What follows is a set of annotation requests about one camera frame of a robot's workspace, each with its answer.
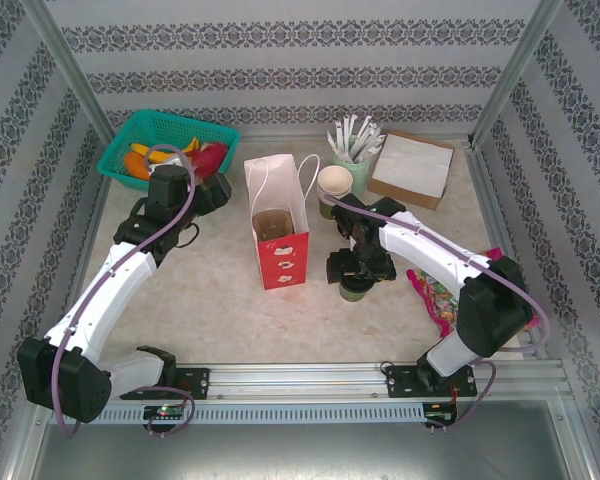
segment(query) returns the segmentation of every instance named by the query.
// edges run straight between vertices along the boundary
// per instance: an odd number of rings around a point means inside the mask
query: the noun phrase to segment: pen holder
[[[371,165],[371,160],[367,160],[363,163],[349,163],[342,160],[340,157],[338,157],[338,155],[334,155],[333,163],[349,170],[349,173],[353,177],[351,193],[360,198],[367,186],[367,174],[369,173],[369,165]]]

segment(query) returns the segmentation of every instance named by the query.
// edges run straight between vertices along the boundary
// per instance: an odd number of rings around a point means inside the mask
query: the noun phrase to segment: brown box
[[[443,142],[438,142],[436,140],[430,140],[430,139],[424,138],[424,137],[419,137],[417,135],[410,135],[410,134],[404,133],[404,132],[390,130],[389,132],[387,132],[387,135],[395,135],[397,137],[408,138],[410,140],[415,140],[417,142],[427,143],[430,145],[435,145],[437,147],[449,148],[451,150],[454,150],[453,146],[451,146],[449,144],[446,144]],[[418,205],[420,207],[428,208],[429,210],[435,210],[438,208],[438,205],[440,205],[442,198],[444,198],[444,194],[447,191],[447,187],[446,186],[444,187],[444,190],[442,191],[442,196],[440,198],[438,198],[438,197],[432,197],[429,195],[425,195],[422,193],[412,192],[411,190],[406,190],[406,189],[398,187],[396,185],[391,185],[389,183],[382,182],[380,180],[373,178],[373,176],[372,176],[371,179],[369,180],[368,190],[370,192],[374,192],[374,193],[383,195],[385,197],[391,197],[396,200],[401,200],[403,202],[410,203],[412,205]]]

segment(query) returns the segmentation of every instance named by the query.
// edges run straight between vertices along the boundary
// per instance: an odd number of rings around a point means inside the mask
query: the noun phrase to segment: yellow banana
[[[191,143],[183,150],[183,152],[193,152],[198,148],[200,148],[200,140],[198,140],[198,137],[193,137],[193,140],[191,140]]]
[[[136,153],[139,153],[140,155],[142,155],[144,157],[147,154],[147,152],[149,151],[149,147],[142,145],[140,143],[132,143],[131,150],[133,150]],[[173,153],[165,153],[165,152],[160,152],[160,151],[156,150],[155,152],[151,152],[151,155],[149,155],[149,160],[153,163],[162,163],[167,158],[172,157],[172,156],[173,156]]]
[[[185,153],[190,152],[190,151],[196,150],[199,146],[200,146],[200,141],[194,137],[194,139],[191,141],[191,143],[189,145],[187,145],[187,147],[185,147],[185,149],[183,151]],[[141,143],[132,143],[131,150],[133,150],[136,153],[139,153],[140,155],[142,155],[144,157],[147,154],[147,152],[149,151],[149,147],[147,147],[146,145],[142,145]],[[151,155],[149,155],[149,161],[151,161],[153,163],[162,163],[171,157],[173,157],[173,153],[171,153],[171,152],[160,152],[160,151],[156,150],[155,152],[151,152]]]

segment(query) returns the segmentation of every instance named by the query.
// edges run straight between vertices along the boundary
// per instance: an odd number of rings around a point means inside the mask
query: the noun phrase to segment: paper cup
[[[342,198],[351,192],[353,186],[353,176],[344,167],[331,165],[322,169],[318,175],[318,202],[320,205],[320,215],[326,219],[331,219],[331,209],[333,202],[327,200],[326,196],[331,195],[335,198]]]

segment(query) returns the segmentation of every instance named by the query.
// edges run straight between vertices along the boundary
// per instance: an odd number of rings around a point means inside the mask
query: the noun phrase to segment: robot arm
[[[332,253],[327,260],[329,283],[361,291],[369,290],[379,281],[394,280],[396,272],[390,256],[394,253],[425,270],[459,300],[456,329],[418,360],[418,377],[428,390],[443,385],[448,377],[477,358],[493,355],[531,320],[532,310],[525,300],[460,260],[448,248],[526,290],[520,268],[510,258],[494,262],[463,249],[423,225],[390,198],[370,206],[353,195],[341,201],[413,225],[415,229],[334,207],[332,216],[338,230],[351,239],[353,246]]]
[[[195,187],[193,202],[181,220],[163,236],[133,254],[95,292],[87,305],[74,327],[60,364],[58,385],[64,414],[88,423],[100,414],[111,397],[143,386],[175,386],[170,385],[175,375],[175,357],[167,352],[139,347],[133,354],[111,363],[100,362],[100,355],[123,310],[166,254],[177,245],[180,233],[196,216],[210,213],[228,202],[231,187],[223,175],[212,175],[205,183]],[[53,408],[53,360],[78,307],[118,260],[175,218],[185,204],[189,188],[189,175],[183,167],[165,165],[156,168],[149,181],[147,197],[138,201],[129,218],[120,224],[114,236],[116,244],[76,305],[49,330],[44,340],[29,337],[23,341],[18,350],[18,363],[29,401]]]

